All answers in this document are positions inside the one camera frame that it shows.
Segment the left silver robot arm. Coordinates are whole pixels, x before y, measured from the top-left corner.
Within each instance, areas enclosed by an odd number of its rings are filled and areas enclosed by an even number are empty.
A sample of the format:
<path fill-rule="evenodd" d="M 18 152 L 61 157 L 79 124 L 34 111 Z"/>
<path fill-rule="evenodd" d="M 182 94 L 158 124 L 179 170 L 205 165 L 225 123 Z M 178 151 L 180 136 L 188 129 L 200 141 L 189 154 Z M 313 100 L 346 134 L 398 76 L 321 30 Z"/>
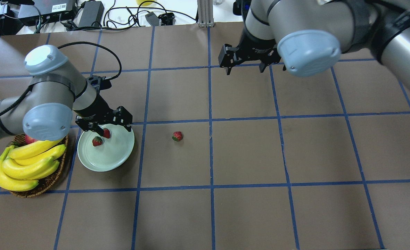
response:
<path fill-rule="evenodd" d="M 73 121 L 84 131 L 103 136 L 101 125 L 132 131 L 133 116 L 123 106 L 111 109 L 100 95 L 117 75 L 84 77 L 60 47 L 42 45 L 30 51 L 24 66 L 31 75 L 18 97 L 0 100 L 0 139 L 27 134 L 40 141 L 61 141 Z"/>

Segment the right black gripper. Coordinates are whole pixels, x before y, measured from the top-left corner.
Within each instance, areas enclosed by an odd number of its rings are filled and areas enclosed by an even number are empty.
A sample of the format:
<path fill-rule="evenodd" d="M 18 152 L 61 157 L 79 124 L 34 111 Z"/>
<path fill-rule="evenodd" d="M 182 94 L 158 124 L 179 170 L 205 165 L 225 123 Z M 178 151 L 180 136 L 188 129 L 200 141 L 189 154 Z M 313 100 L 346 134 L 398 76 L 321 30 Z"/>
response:
<path fill-rule="evenodd" d="M 218 56 L 219 67 L 226 68 L 226 75 L 230 75 L 232 67 L 247 61 L 260 61 L 259 71 L 264 73 L 265 65 L 279 63 L 280 60 L 274 39 L 259 39 L 249 33 L 242 33 L 237 46 L 223 44 Z"/>

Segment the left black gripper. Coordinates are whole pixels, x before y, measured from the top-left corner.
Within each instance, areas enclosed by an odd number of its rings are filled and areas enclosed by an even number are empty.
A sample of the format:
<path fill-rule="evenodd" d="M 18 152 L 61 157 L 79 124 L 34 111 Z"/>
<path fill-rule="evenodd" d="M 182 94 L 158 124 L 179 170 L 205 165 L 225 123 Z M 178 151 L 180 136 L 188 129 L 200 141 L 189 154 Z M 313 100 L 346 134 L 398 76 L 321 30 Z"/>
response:
<path fill-rule="evenodd" d="M 124 106 L 111 109 L 100 95 L 97 95 L 87 108 L 75 110 L 75 113 L 76 124 L 84 132 L 96 132 L 103 137 L 104 130 L 100 125 L 106 124 L 119 125 L 128 132 L 132 131 L 133 115 Z"/>

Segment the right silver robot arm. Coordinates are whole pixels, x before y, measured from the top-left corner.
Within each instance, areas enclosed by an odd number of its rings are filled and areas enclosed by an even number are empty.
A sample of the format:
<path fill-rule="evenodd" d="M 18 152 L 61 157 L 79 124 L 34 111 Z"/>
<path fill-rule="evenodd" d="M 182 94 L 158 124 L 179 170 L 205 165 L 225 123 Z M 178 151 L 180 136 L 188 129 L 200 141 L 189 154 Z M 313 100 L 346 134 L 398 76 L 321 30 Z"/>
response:
<path fill-rule="evenodd" d="M 251 0 L 242 15 L 239 44 L 218 56 L 227 75 L 246 61 L 259 61 L 260 72 L 283 61 L 309 77 L 367 48 L 410 90 L 410 0 Z"/>

